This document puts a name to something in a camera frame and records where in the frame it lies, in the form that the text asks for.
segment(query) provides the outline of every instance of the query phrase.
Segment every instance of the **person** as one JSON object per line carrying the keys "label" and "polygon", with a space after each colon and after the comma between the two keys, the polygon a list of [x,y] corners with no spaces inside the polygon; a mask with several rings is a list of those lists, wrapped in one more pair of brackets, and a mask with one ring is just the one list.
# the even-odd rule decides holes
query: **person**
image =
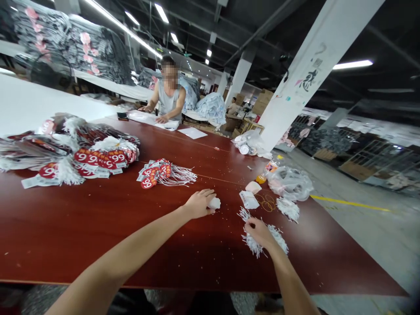
{"label": "person", "polygon": [[240,106],[236,104],[235,102],[236,102],[236,98],[232,98],[231,104],[227,107],[227,113],[230,115],[234,115],[240,108]]}
{"label": "person", "polygon": [[157,123],[167,123],[168,120],[181,120],[181,112],[184,107],[186,91],[178,85],[178,68],[170,56],[163,56],[162,61],[163,81],[155,85],[153,95],[147,106],[140,108],[143,112],[153,112],[161,102]]}
{"label": "person", "polygon": [[[214,190],[195,192],[178,209],[149,223],[90,265],[45,315],[105,315],[120,287],[184,224],[214,213]],[[245,230],[270,254],[286,315],[319,315],[308,292],[265,223],[250,218]]]}

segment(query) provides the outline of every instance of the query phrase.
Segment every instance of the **hand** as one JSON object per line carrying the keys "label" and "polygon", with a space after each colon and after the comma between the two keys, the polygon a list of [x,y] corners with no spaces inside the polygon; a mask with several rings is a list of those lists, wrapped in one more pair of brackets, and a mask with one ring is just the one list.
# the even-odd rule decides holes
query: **hand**
{"label": "hand", "polygon": [[195,192],[181,208],[189,219],[198,219],[208,214],[215,213],[214,209],[207,209],[209,202],[216,197],[214,190],[203,189]]}
{"label": "hand", "polygon": [[144,107],[140,107],[138,110],[141,111],[141,112],[152,112],[153,108],[151,106],[147,105],[147,106],[144,106]]}
{"label": "hand", "polygon": [[266,248],[268,251],[278,245],[266,224],[261,220],[253,217],[249,218],[245,223],[245,231],[247,231],[258,244]]}
{"label": "hand", "polygon": [[169,120],[168,116],[163,115],[156,118],[157,123],[167,123]]}

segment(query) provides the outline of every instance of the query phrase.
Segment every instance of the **clear plastic bag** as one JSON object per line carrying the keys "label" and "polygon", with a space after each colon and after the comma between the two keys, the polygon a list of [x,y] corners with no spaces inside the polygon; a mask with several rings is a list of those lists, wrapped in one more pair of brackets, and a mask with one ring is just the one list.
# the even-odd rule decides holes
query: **clear plastic bag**
{"label": "clear plastic bag", "polygon": [[248,130],[232,140],[242,154],[258,155],[260,158],[271,160],[271,153],[264,150],[264,141],[256,130]]}
{"label": "clear plastic bag", "polygon": [[314,189],[312,181],[304,171],[280,166],[268,177],[270,189],[289,201],[305,201]]}

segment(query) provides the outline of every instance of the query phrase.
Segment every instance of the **gray tank top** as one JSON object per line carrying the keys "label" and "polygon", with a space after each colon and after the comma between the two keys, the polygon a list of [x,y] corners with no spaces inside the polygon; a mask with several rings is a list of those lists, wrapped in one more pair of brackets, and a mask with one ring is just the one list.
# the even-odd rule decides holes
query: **gray tank top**
{"label": "gray tank top", "polygon": [[[172,111],[176,107],[176,101],[178,100],[179,90],[176,90],[175,93],[169,97],[163,85],[163,81],[159,81],[159,101],[161,102],[161,106],[159,107],[159,116],[166,115],[170,111]],[[179,114],[171,119],[173,120],[181,120],[182,115]]]}

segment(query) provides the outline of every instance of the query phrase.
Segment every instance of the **bottle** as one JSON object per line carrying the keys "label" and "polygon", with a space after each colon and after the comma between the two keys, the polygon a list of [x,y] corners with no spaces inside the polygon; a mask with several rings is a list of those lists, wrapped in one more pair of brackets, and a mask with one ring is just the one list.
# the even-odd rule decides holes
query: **bottle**
{"label": "bottle", "polygon": [[277,155],[277,157],[271,159],[271,161],[266,165],[262,174],[258,175],[255,181],[259,184],[265,183],[267,181],[267,175],[269,173],[274,173],[278,169],[278,167],[281,165],[281,160],[283,160],[283,157],[280,154]]}

